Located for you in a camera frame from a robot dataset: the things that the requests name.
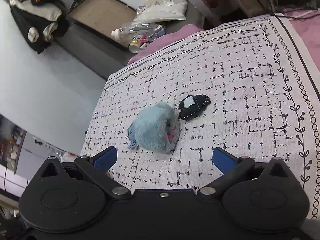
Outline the light blue fluffy plush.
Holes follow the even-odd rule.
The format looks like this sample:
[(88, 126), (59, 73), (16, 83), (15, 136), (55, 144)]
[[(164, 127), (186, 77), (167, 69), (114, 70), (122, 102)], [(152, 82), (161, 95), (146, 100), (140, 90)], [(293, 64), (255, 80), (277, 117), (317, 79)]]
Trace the light blue fluffy plush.
[(180, 137), (180, 121), (175, 110), (160, 101), (141, 110), (127, 129), (129, 149), (141, 147), (157, 153), (169, 153)]

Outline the white cabinet with shelf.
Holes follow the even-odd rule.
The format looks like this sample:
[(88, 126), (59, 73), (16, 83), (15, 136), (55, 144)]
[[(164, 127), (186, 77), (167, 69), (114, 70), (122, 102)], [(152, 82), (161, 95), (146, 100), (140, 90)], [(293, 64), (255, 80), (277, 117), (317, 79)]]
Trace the white cabinet with shelf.
[(20, 197), (44, 161), (64, 153), (1, 116), (1, 190)]

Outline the paper cup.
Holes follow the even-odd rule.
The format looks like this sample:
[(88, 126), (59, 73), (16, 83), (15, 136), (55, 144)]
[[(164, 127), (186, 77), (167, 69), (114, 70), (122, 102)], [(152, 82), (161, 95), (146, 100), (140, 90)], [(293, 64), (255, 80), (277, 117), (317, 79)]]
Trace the paper cup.
[(129, 46), (128, 46), (128, 50), (133, 53), (133, 54), (138, 54), (140, 51), (140, 46), (141, 43), (139, 40), (133, 40)]

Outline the large clear plastic jug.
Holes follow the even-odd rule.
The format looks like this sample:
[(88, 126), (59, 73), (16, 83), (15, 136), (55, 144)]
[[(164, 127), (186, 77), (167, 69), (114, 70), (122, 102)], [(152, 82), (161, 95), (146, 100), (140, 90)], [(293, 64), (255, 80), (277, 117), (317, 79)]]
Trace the large clear plastic jug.
[(129, 22), (111, 32), (111, 37), (122, 44), (130, 43), (136, 36), (146, 37), (147, 40), (156, 37), (158, 25), (152, 22)]

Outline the framed cardboard board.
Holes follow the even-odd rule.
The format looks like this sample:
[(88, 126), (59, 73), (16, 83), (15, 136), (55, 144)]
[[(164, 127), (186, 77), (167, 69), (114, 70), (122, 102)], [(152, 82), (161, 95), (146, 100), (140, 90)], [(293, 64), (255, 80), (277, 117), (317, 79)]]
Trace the framed cardboard board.
[(75, 24), (120, 50), (127, 48), (114, 40), (111, 32), (135, 19), (136, 11), (120, 0), (83, 0), (68, 14)]

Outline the black white hanging clothes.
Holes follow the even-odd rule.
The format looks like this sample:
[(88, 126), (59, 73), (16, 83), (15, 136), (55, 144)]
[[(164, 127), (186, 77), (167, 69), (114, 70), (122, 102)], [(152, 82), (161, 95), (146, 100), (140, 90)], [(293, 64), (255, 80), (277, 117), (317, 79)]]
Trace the black white hanging clothes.
[(29, 47), (41, 54), (65, 35), (69, 22), (60, 0), (8, 0), (10, 12)]

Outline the pink bed sheet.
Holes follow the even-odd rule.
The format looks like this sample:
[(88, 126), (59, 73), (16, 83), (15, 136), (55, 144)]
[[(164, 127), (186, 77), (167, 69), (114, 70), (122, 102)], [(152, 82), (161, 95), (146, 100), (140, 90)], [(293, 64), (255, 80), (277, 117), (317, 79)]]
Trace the pink bed sheet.
[(293, 22), (293, 26), (297, 32), (301, 33), (303, 25), (319, 25), (319, 10), (307, 9), (291, 9), (285, 10), (283, 14), (269, 14), (254, 18), (248, 18), (237, 22), (229, 22), (217, 28), (210, 30), (203, 30), (194, 24), (188, 24), (174, 33), (165, 34), (156, 39), (145, 49), (141, 50), (137, 55), (133, 56), (128, 65), (133, 64), (143, 58), (146, 58), (159, 50), (162, 50), (172, 44), (183, 41), (188, 38), (193, 38), (199, 41), (218, 41), (220, 42), (225, 37), (230, 37), (232, 34), (246, 35), (250, 31), (256, 31), (257, 24), (264, 20), (269, 20), (272, 17), (284, 18)]

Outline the white filled pillow bag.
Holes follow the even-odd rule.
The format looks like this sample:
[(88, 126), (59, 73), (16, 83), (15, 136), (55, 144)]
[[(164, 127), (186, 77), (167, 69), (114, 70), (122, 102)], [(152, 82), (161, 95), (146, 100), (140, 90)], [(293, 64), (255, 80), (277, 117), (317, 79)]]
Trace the white filled pillow bag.
[(144, 9), (137, 10), (134, 22), (185, 21), (187, 0), (144, 0)]

